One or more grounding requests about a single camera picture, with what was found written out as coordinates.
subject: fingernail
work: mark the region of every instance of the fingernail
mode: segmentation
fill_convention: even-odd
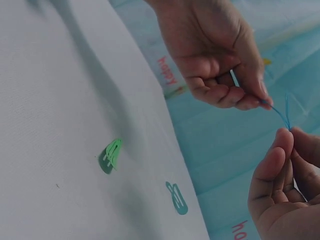
[[[266,96],[268,96],[268,91],[267,91],[267,88],[266,88],[265,83],[264,83],[263,81],[260,81],[259,85],[260,85],[260,89],[262,90],[262,92],[263,92]]]

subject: blue pipe cleaner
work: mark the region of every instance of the blue pipe cleaner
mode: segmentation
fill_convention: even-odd
[[[285,94],[285,116],[274,106],[269,104],[266,100],[262,100],[263,104],[269,105],[281,118],[282,121],[285,124],[285,127],[290,131],[291,130],[291,123],[290,123],[290,118],[289,118],[289,104],[288,104],[288,94]]]

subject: finger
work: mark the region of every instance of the finger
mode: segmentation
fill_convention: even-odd
[[[245,95],[237,104],[236,108],[242,111],[255,109],[260,105],[259,100],[251,95]]]
[[[244,20],[241,21],[241,25],[242,28],[234,43],[234,49],[241,64],[234,69],[234,73],[246,93],[267,100],[269,95],[264,84],[263,59],[257,48],[252,29]]]
[[[228,86],[229,88],[235,86],[234,79],[231,76],[230,72],[227,72],[225,74],[222,74],[221,76],[216,77],[219,84],[223,84]]]
[[[229,89],[228,94],[223,97],[218,103],[219,108],[232,108],[234,107],[245,95],[243,89],[237,86],[233,86]]]
[[[260,103],[260,106],[261,106],[262,108],[266,109],[266,110],[271,110],[271,109],[272,109],[271,106],[274,105],[274,101],[273,101],[272,98],[269,96],[269,97],[266,99],[266,102],[267,102],[267,103],[261,102],[261,103]]]
[[[200,77],[186,78],[185,81],[192,95],[196,99],[214,106],[217,106],[218,102],[229,92],[229,88],[226,85],[215,85],[212,82],[210,83],[213,86],[212,88],[206,86],[204,81]]]
[[[272,198],[274,200],[274,203],[278,204],[288,201],[288,198],[286,194],[283,192],[283,189],[285,185],[287,172],[290,167],[288,162],[290,159],[292,149],[294,147],[294,138],[292,133],[285,128],[280,128],[276,133],[276,139],[271,147],[280,147],[285,152],[285,163],[280,173],[273,182]]]
[[[320,176],[314,170],[314,166],[306,162],[297,151],[291,155],[293,175],[299,190],[305,199],[310,201],[320,194]]]
[[[284,179],[283,192],[291,203],[304,203],[306,200],[302,194],[295,188],[293,165],[291,160],[287,163],[287,172]]]
[[[285,159],[286,153],[281,147],[272,148],[253,173],[248,209],[255,223],[268,208],[275,204],[271,198],[273,181],[281,171]]]
[[[294,137],[294,148],[308,163],[320,168],[320,138],[303,132],[294,127],[291,130]]]

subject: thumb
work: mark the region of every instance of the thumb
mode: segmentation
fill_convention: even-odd
[[[291,130],[294,138],[294,148],[308,163],[320,168],[320,137],[307,134],[300,128]]]
[[[265,65],[256,45],[253,31],[245,20],[241,21],[234,49],[241,61],[241,64],[234,69],[240,86],[246,93],[269,102],[264,83]]]

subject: red text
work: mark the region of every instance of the red text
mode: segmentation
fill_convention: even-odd
[[[248,222],[243,221],[239,223],[238,225],[235,225],[232,227],[232,233],[234,234],[234,240],[243,240],[247,237],[247,233],[243,230],[245,227],[245,223]]]
[[[175,76],[173,75],[170,67],[166,63],[166,56],[160,58],[158,61],[158,64],[161,68],[161,74],[164,76],[166,80],[167,85],[173,85],[176,84],[178,81],[176,80]]]

